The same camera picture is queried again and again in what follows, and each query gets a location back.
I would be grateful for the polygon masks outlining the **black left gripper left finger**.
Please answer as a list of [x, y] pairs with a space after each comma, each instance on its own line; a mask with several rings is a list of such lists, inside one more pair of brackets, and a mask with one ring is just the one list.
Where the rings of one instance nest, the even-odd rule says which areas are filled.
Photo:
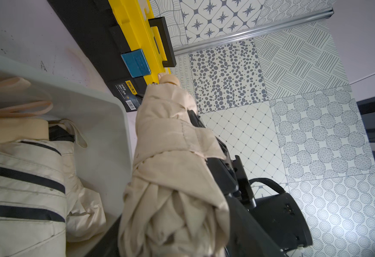
[[105, 233], [102, 239], [85, 255], [85, 257], [120, 257], [118, 233], [121, 216]]

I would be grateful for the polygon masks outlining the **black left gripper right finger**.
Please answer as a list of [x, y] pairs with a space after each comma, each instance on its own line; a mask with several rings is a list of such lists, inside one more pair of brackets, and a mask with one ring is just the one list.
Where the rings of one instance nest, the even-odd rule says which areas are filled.
[[229, 257], [283, 257], [284, 253], [248, 210], [235, 198], [226, 197], [230, 214]]

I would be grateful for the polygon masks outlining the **beige umbrella cover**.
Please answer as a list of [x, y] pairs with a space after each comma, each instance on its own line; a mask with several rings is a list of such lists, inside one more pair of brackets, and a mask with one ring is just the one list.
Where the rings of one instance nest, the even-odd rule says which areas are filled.
[[77, 176], [74, 147], [87, 148], [87, 142], [75, 124], [67, 119], [49, 125], [49, 139], [62, 155], [67, 199], [66, 240], [86, 241], [107, 229], [101, 196], [85, 188]]

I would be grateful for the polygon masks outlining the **white plastic storage box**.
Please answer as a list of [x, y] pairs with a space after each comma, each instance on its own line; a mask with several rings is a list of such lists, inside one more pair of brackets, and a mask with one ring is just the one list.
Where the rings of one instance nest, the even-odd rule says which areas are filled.
[[[61, 153], [49, 125], [70, 120], [88, 147], [74, 147], [77, 176], [100, 194], [107, 229], [66, 240]], [[0, 56], [0, 257], [85, 257], [120, 217], [130, 180], [124, 108], [111, 96]]]

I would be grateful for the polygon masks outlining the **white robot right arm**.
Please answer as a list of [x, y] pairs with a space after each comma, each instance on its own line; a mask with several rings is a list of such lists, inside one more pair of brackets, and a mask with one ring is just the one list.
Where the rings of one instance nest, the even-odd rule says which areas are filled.
[[225, 158], [212, 155], [205, 170], [191, 176], [191, 189], [203, 199], [224, 199], [229, 213], [221, 257], [286, 257], [290, 251], [312, 246], [306, 219], [295, 199], [269, 178], [248, 179], [238, 155], [231, 159], [227, 146], [208, 137]]

